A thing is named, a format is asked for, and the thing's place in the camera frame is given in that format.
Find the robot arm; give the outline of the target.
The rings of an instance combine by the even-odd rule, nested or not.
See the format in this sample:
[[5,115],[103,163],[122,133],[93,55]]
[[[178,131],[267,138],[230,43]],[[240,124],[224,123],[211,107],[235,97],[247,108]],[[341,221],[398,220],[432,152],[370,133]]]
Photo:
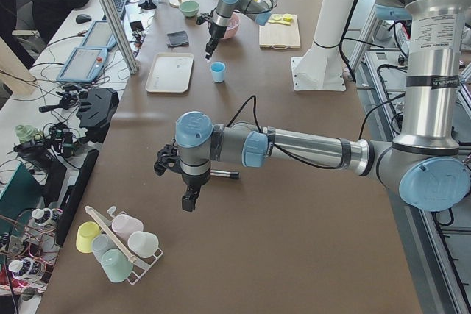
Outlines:
[[234,12],[251,18],[256,24],[263,26],[269,20],[278,0],[219,0],[210,13],[202,13],[196,23],[209,24],[210,39],[205,46],[205,59],[209,60],[219,41],[224,37],[230,18]]
[[174,149],[174,167],[187,186],[184,210],[195,209],[212,162],[261,167],[273,155],[372,177],[425,211],[451,208],[469,193],[470,170],[451,132],[470,0],[376,0],[376,5],[412,20],[400,134],[390,142],[351,141],[237,121],[214,124],[204,113],[185,113],[177,119]]

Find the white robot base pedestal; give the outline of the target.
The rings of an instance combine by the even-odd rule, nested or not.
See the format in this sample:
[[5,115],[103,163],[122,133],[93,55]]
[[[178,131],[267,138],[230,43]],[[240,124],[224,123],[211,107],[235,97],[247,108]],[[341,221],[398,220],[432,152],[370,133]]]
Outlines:
[[344,91],[340,45],[348,29],[355,0],[323,0],[312,46],[301,57],[291,58],[296,91]]

